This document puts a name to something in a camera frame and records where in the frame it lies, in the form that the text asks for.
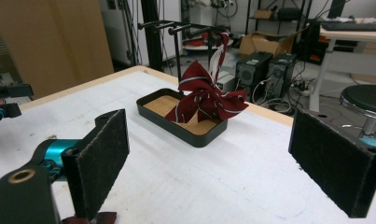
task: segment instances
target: floor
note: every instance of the floor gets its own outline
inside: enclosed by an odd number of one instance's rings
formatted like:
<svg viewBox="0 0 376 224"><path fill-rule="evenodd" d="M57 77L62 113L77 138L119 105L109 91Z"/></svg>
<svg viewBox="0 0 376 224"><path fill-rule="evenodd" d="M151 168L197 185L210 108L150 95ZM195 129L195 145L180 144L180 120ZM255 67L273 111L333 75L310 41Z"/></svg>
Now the floor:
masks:
<svg viewBox="0 0 376 224"><path fill-rule="evenodd" d="M237 49L228 49L225 57L225 62L222 65L221 71L235 74L235 64L241 59L241 56ZM204 68L208 67L208 54L206 50L189 50L185 51L181 56L181 73L183 74L188 66L194 62L198 61L203 65ZM176 62L173 60L174 66L165 67L164 72L177 77ZM295 80L302 81L305 83L311 83L312 87L314 80L318 74L320 66L313 63L298 62L294 68ZM320 94L320 113L326 115L330 118L331 122L337 126L343 126L343 129L355 136L358 136L360 128L364 124L366 118L358 115L349 109L346 109L339 102L339 96L341 91L351 85L364 84L362 81L354 80L349 74L337 73L337 72L327 72L326 78L324 80L323 89ZM297 91L290 88L289 99L284 97L285 104L280 105L281 108L277 108L279 111L286 111L283 109L289 108L288 103L292 107L297 105L300 108L309 107L309 97L299 94ZM269 107L268 104L264 103L261 106ZM287 114L288 116L293 116L293 112Z"/></svg>

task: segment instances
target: brown cardboard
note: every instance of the brown cardboard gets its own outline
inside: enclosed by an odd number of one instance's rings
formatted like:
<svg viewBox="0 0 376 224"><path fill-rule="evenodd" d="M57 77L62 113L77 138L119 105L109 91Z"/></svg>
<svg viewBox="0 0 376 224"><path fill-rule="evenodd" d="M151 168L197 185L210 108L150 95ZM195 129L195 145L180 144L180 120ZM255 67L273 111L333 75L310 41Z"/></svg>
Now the brown cardboard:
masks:
<svg viewBox="0 0 376 224"><path fill-rule="evenodd" d="M272 53L274 57L279 53L290 53L292 51L295 37L301 33L297 31L292 35L270 35L254 33L243 37L240 45L240 53L249 55L255 51Z"/></svg>
<svg viewBox="0 0 376 224"><path fill-rule="evenodd" d="M258 9L255 11L254 18L256 19L264 19L264 20L269 20L273 16L273 12L270 10L266 9Z"/></svg>
<svg viewBox="0 0 376 224"><path fill-rule="evenodd" d="M98 1L0 1L0 35L35 98L114 72Z"/></svg>

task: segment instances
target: desk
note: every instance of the desk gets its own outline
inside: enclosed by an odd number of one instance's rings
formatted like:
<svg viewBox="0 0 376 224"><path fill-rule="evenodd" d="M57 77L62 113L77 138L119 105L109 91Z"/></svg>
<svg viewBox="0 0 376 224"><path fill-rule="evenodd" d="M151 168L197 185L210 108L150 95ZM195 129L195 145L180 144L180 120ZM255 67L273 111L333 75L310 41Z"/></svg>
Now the desk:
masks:
<svg viewBox="0 0 376 224"><path fill-rule="evenodd" d="M333 51L336 40L376 42L376 32L327 31L321 28L320 35L330 39L315 85L311 90L310 106L319 111L319 92L327 70L376 76L376 55Z"/></svg>
<svg viewBox="0 0 376 224"><path fill-rule="evenodd" d="M131 153L101 211L128 223L376 223L350 219L288 153L292 119L250 105L207 147L195 148L138 114L136 100L176 78L137 66L21 106L0 122L0 177L49 136L80 139L94 118L125 108ZM52 185L61 218L74 214L66 183Z"/></svg>

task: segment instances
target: keyboard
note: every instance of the keyboard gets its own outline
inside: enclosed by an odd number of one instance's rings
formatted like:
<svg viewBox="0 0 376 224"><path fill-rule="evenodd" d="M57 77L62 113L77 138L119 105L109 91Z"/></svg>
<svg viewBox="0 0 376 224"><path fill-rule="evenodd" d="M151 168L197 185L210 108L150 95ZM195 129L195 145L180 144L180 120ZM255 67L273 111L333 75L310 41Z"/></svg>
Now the keyboard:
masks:
<svg viewBox="0 0 376 224"><path fill-rule="evenodd" d="M328 31L376 32L376 23L324 22L321 25Z"/></svg>

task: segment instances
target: computer tower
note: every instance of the computer tower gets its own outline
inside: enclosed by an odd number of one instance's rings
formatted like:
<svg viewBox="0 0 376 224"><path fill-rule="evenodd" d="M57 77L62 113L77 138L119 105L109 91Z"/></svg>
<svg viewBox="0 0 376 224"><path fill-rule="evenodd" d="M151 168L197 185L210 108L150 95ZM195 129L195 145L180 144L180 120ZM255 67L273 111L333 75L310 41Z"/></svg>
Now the computer tower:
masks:
<svg viewBox="0 0 376 224"><path fill-rule="evenodd" d="M271 53L256 51L236 63L237 89L246 90L246 101L263 96L265 85L260 82L266 79L271 59Z"/></svg>
<svg viewBox="0 0 376 224"><path fill-rule="evenodd" d="M289 89L296 54L280 53L270 60L266 82L266 98L283 98Z"/></svg>

